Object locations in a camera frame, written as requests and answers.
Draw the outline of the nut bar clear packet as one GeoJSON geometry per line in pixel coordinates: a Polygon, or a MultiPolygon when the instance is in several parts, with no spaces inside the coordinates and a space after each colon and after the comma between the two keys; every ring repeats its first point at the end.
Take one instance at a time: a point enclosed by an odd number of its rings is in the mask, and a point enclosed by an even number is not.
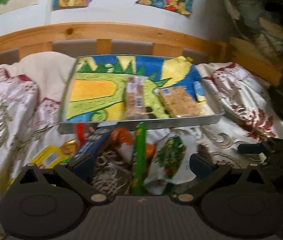
{"type": "Polygon", "coordinates": [[[130,75],[127,79],[124,100],[125,120],[148,119],[144,100],[145,77],[130,75]]]}

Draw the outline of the golden foil snack packet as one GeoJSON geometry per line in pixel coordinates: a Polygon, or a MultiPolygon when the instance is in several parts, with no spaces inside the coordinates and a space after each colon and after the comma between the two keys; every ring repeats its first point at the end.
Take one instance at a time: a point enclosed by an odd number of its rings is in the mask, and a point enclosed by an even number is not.
{"type": "Polygon", "coordinates": [[[76,154],[78,144],[76,140],[66,141],[61,147],[60,150],[66,156],[72,157],[76,154]]]}

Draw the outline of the green vegetable snack packet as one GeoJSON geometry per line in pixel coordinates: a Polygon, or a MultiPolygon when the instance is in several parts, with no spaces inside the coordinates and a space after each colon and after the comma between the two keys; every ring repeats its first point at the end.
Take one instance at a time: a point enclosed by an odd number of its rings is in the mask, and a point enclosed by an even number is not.
{"type": "Polygon", "coordinates": [[[152,194],[162,194],[167,184],[184,184],[196,178],[190,157],[197,152],[196,138],[171,132],[158,142],[144,185],[152,194]]]}

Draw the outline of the green stick packet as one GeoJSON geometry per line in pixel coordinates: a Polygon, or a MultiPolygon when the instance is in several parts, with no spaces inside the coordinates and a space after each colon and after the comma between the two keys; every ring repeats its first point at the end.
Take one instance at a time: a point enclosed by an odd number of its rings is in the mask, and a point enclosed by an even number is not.
{"type": "Polygon", "coordinates": [[[133,195],[142,195],[145,193],[144,180],[146,177],[146,170],[146,126],[141,122],[135,130],[132,181],[133,195]]]}

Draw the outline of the wooden bed rail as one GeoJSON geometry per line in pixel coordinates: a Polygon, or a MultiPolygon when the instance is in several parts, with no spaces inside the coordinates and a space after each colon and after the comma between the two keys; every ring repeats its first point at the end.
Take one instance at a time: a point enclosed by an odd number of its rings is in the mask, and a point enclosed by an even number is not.
{"type": "Polygon", "coordinates": [[[45,25],[0,36],[0,53],[18,50],[20,59],[34,53],[52,51],[52,44],[68,40],[96,40],[96,53],[109,54],[113,40],[149,42],[152,55],[177,57],[184,49],[208,55],[211,62],[234,62],[277,86],[281,65],[259,61],[225,42],[210,42],[175,31],[122,23],[63,23],[45,25]]]}

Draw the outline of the puffed rice cracker packet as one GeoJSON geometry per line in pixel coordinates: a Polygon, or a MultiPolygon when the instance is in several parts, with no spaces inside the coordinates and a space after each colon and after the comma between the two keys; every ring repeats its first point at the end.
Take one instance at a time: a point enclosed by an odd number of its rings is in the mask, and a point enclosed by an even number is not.
{"type": "Polygon", "coordinates": [[[160,89],[158,98],[172,118],[206,115],[206,110],[182,86],[160,89]]]}

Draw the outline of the cream pillow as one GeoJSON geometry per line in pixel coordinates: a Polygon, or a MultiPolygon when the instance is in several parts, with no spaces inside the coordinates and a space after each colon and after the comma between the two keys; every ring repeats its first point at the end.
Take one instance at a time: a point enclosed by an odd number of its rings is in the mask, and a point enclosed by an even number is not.
{"type": "Polygon", "coordinates": [[[11,76],[26,75],[40,88],[40,99],[61,101],[69,73],[76,59],[68,55],[46,51],[28,55],[19,62],[0,64],[11,76]]]}

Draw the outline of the blue calcium box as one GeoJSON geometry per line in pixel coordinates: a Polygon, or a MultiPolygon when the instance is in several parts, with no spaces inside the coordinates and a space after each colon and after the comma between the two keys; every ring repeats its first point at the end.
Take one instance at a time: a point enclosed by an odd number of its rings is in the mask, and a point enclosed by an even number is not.
{"type": "Polygon", "coordinates": [[[106,143],[111,131],[109,127],[97,129],[70,159],[69,167],[75,168],[93,163],[99,149],[106,143]]]}

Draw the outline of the yellow green snack packet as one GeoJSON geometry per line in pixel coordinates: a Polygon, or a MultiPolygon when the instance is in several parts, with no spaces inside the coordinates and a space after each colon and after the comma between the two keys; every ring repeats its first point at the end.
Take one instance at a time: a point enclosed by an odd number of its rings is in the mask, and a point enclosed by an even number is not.
{"type": "Polygon", "coordinates": [[[36,164],[39,169],[53,168],[55,165],[63,162],[73,156],[73,152],[66,150],[65,147],[49,145],[38,153],[30,163],[36,164]]]}

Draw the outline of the floral satin bedspread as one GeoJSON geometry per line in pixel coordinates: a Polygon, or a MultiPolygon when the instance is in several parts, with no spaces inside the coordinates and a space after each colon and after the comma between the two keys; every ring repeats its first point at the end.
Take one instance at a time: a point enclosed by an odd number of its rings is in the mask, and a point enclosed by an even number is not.
{"type": "MultiPolygon", "coordinates": [[[[270,137],[283,139],[283,121],[272,109],[266,83],[238,64],[202,63],[193,70],[225,109],[217,124],[188,129],[196,137],[198,154],[236,168],[263,162],[263,155],[241,155],[237,148],[270,137]]],[[[58,130],[60,102],[40,96],[35,81],[24,74],[11,76],[0,68],[0,198],[38,153],[76,138],[58,130]]]]}

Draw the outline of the orange plastic snack bag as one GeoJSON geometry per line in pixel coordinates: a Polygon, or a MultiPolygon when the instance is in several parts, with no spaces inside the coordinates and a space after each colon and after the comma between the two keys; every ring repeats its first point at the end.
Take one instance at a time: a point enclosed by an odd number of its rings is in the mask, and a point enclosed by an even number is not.
{"type": "Polygon", "coordinates": [[[154,145],[146,142],[146,131],[141,128],[137,128],[135,137],[126,128],[116,128],[112,130],[108,141],[127,164],[132,164],[134,155],[141,150],[145,150],[146,160],[151,161],[156,150],[154,145]]]}

